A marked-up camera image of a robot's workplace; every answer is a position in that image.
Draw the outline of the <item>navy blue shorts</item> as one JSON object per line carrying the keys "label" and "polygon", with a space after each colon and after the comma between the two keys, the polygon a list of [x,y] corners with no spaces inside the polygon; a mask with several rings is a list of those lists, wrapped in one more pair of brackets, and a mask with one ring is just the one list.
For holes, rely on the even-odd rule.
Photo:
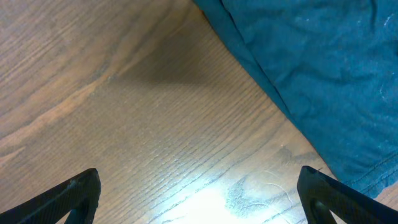
{"label": "navy blue shorts", "polygon": [[397,182],[397,0],[196,4],[340,182]]}

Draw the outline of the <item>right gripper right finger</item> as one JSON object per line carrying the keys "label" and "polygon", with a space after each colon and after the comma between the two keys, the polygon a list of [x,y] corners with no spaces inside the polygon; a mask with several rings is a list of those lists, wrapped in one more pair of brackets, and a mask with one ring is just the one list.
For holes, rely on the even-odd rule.
{"label": "right gripper right finger", "polygon": [[336,215],[346,223],[397,223],[397,211],[310,167],[303,166],[297,191],[307,221],[336,223]]}

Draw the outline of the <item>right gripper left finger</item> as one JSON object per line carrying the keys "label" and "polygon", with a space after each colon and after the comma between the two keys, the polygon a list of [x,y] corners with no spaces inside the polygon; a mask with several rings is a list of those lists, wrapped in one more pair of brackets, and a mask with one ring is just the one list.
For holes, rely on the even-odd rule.
{"label": "right gripper left finger", "polygon": [[93,223],[101,193],[98,171],[90,168],[1,214],[1,223]]}

